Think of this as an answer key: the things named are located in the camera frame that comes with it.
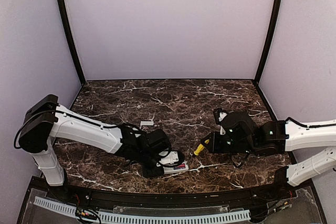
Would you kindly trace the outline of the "yellow handled screwdriver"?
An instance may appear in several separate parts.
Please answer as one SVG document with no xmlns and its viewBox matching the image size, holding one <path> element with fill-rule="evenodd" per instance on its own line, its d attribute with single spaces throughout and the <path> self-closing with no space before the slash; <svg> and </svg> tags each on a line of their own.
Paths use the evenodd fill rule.
<svg viewBox="0 0 336 224">
<path fill-rule="evenodd" d="M 203 144 L 199 144 L 197 149 L 193 152 L 193 156 L 199 156 L 199 154 L 205 149 Z"/>
</svg>

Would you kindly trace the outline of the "grey battery cover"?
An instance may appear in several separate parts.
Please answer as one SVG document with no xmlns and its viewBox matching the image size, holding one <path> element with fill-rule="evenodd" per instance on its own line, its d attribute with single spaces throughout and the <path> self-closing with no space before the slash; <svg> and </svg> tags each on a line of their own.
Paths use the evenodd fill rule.
<svg viewBox="0 0 336 224">
<path fill-rule="evenodd" d="M 153 121 L 141 121 L 140 126 L 153 126 L 154 122 Z"/>
</svg>

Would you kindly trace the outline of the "white button remote control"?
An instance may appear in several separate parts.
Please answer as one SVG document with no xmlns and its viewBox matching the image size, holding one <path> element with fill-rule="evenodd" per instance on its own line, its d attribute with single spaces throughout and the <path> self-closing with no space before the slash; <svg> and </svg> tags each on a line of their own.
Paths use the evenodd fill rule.
<svg viewBox="0 0 336 224">
<path fill-rule="evenodd" d="M 180 172 L 185 172 L 189 170 L 189 166 L 183 162 L 181 165 L 179 166 L 175 166 L 175 167 L 164 167 L 164 175 L 168 175 L 168 174 L 175 174 L 175 173 L 180 173 Z"/>
</svg>

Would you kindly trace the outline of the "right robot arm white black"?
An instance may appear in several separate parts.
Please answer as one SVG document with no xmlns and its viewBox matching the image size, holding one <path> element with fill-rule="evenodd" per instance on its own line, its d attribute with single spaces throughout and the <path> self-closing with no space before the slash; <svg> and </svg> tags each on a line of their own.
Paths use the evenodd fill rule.
<svg viewBox="0 0 336 224">
<path fill-rule="evenodd" d="M 214 111 L 220 131 L 211 132 L 201 139 L 194 151 L 210 153 L 271 156 L 298 149 L 323 147 L 320 153 L 293 165 L 276 170 L 274 184 L 268 188 L 273 200 L 288 191 L 288 184 L 296 187 L 317 175 L 335 169 L 335 121 L 303 124 L 291 117 L 284 121 L 270 121 L 258 126 L 246 112 Z"/>
</svg>

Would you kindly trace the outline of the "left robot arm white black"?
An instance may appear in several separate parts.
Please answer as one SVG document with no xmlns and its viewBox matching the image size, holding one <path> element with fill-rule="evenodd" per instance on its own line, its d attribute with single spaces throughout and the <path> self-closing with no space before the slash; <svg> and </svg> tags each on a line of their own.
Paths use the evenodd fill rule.
<svg viewBox="0 0 336 224">
<path fill-rule="evenodd" d="M 68 110 L 50 94 L 30 108 L 14 138 L 14 147 L 30 153 L 54 193 L 63 201 L 74 197 L 52 147 L 54 138 L 93 146 L 142 165 L 145 177 L 160 176 L 179 161 L 162 130 L 147 133 L 130 123 L 106 124 Z"/>
</svg>

